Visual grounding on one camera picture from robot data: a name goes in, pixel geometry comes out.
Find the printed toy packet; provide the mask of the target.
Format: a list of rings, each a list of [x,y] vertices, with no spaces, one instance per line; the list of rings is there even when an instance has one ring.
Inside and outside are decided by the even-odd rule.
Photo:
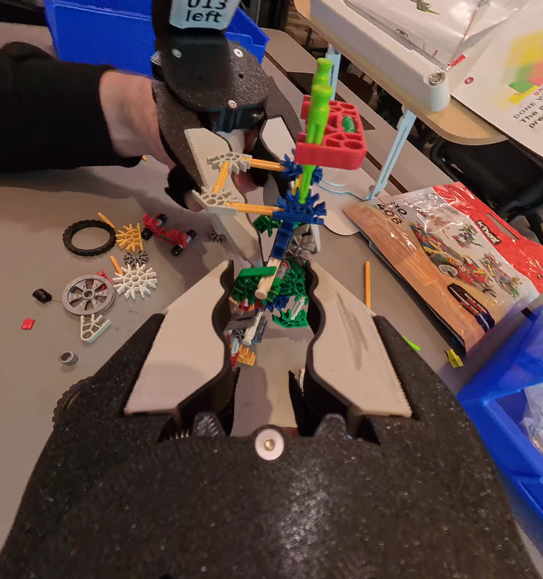
[[[343,211],[465,351],[543,293],[543,246],[462,183],[382,192]]]

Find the multicolour toy model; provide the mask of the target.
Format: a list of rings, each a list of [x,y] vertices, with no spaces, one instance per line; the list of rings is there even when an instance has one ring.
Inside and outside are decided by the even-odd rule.
[[[274,239],[264,265],[241,270],[234,281],[231,319],[224,330],[233,368],[254,365],[251,347],[261,343],[270,321],[283,329],[308,327],[305,267],[321,248],[316,223],[289,223],[260,215],[253,225],[259,234]]]

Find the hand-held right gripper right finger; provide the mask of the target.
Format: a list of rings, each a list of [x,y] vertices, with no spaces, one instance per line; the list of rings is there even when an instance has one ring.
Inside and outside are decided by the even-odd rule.
[[[305,266],[307,322],[303,397],[329,413],[411,418],[413,410],[375,322],[375,314],[316,263]]]

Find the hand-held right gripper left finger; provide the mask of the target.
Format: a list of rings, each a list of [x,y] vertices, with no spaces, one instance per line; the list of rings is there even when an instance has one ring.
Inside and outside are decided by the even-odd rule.
[[[233,261],[223,261],[164,313],[124,412],[171,413],[183,421],[231,401],[234,377],[224,329],[231,319]]]

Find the red rod black cylinder assembly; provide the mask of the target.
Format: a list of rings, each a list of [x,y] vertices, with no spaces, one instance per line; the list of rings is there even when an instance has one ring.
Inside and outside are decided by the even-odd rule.
[[[150,240],[152,237],[162,239],[172,245],[171,254],[179,256],[186,249],[187,245],[195,238],[196,231],[189,229],[187,232],[181,232],[178,229],[165,228],[167,216],[159,214],[155,217],[148,214],[143,215],[144,228],[141,232],[143,240]]]

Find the black rubber tire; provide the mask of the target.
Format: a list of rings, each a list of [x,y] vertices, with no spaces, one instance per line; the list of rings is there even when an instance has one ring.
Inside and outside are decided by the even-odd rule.
[[[82,230],[85,229],[102,229],[108,233],[109,238],[103,245],[92,248],[92,249],[82,249],[74,245],[74,236]],[[98,257],[100,255],[106,254],[108,251],[112,250],[116,244],[116,232],[114,228],[104,221],[100,220],[82,220],[69,225],[63,233],[63,244],[67,250],[69,250],[74,255],[80,257]]]
[[[53,410],[53,428],[55,428],[61,422],[63,417],[68,413],[72,404],[78,399],[78,397],[82,393],[88,391],[88,389],[93,385],[93,381],[94,376],[81,379],[62,394]]]

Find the grey wheel hub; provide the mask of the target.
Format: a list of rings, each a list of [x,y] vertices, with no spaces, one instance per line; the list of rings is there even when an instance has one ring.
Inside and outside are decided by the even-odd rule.
[[[112,283],[97,274],[80,276],[69,283],[61,302],[73,315],[99,315],[106,312],[116,297]]]

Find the blue plastic bin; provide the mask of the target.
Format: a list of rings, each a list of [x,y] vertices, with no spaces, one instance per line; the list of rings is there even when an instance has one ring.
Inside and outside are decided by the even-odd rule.
[[[543,524],[543,454],[522,426],[526,388],[543,384],[543,305],[462,388],[457,398],[505,479]]]

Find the red connector pair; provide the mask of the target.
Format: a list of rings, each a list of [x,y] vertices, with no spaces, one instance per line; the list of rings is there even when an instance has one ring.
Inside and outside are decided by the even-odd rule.
[[[297,135],[295,162],[300,165],[356,170],[367,153],[362,120],[354,105],[330,100],[314,113],[310,95],[303,98],[300,118],[306,131]]]

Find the orange snowflake connector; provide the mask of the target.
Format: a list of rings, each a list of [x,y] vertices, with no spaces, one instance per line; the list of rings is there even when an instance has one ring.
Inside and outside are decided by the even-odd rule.
[[[140,224],[137,223],[136,226],[132,226],[131,224],[123,226],[122,230],[116,232],[116,243],[119,248],[132,254],[143,252],[144,247]]]

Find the blue bin with sticker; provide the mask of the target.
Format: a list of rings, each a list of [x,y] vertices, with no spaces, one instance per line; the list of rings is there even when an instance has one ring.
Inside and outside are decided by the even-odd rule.
[[[152,23],[152,1],[44,1],[48,28],[61,60],[109,64],[151,75],[159,51],[165,76],[202,83],[226,60],[233,42],[235,61],[250,53],[261,64],[269,37],[238,7],[239,1],[167,1],[159,33]]]

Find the grey fan connector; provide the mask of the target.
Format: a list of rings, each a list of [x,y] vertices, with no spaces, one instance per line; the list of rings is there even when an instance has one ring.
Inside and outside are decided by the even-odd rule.
[[[110,327],[111,321],[101,314],[80,316],[80,339],[85,343],[94,342]]]

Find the instruction booklet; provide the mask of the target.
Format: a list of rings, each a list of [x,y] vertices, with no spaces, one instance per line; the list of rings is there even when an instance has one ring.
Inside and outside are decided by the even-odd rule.
[[[543,1],[347,1],[445,68],[451,94],[543,158]]]

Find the white page holder clip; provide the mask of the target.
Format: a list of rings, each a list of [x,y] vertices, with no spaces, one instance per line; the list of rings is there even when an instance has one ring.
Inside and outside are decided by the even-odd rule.
[[[401,34],[344,1],[310,1],[310,18],[326,39],[412,112],[428,115],[449,106],[445,72]]]

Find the orange rod blue connector frame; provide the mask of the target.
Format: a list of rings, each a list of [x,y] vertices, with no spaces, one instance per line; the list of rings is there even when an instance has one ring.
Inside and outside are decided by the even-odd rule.
[[[304,145],[322,145],[328,118],[331,112],[330,100],[332,86],[330,84],[333,63],[325,58],[317,60],[317,70],[312,79],[309,108],[306,113],[306,132],[304,141],[299,142],[294,157],[303,159]],[[282,223],[308,223],[319,225],[326,215],[325,203],[318,201],[317,195],[311,194],[311,185],[318,182],[314,177],[319,176],[319,163],[312,153],[312,163],[299,165],[289,157],[280,163],[264,162],[252,157],[235,157],[223,160],[222,157],[212,157],[208,163],[212,168],[219,169],[215,185],[212,188],[202,188],[201,192],[193,191],[195,200],[209,213],[220,215],[236,215],[238,213],[266,215]],[[224,191],[223,185],[230,170],[246,171],[252,167],[268,170],[281,170],[283,175],[295,187],[288,191],[284,198],[279,197],[274,206],[251,205],[236,201],[231,191]]]

